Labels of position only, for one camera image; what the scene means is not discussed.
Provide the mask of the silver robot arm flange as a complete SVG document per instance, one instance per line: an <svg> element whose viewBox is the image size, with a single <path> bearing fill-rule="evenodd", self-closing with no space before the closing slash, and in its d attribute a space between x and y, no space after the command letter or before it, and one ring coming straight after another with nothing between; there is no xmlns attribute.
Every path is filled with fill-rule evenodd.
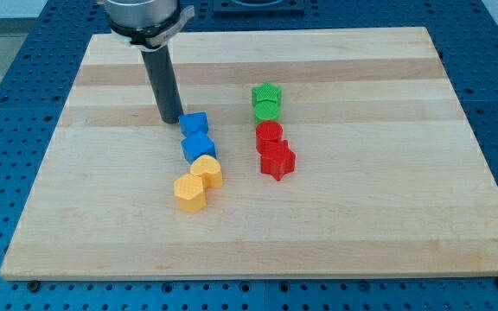
<svg viewBox="0 0 498 311"><path fill-rule="evenodd" d="M144 51L166 46L195 17L195 7L177 0L103 0L113 34Z"/></svg>

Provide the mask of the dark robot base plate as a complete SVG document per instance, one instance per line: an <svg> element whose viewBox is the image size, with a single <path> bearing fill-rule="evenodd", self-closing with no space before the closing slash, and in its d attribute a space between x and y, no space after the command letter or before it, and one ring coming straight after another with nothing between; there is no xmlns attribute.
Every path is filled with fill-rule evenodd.
<svg viewBox="0 0 498 311"><path fill-rule="evenodd" d="M213 0L213 16L303 13L305 0Z"/></svg>

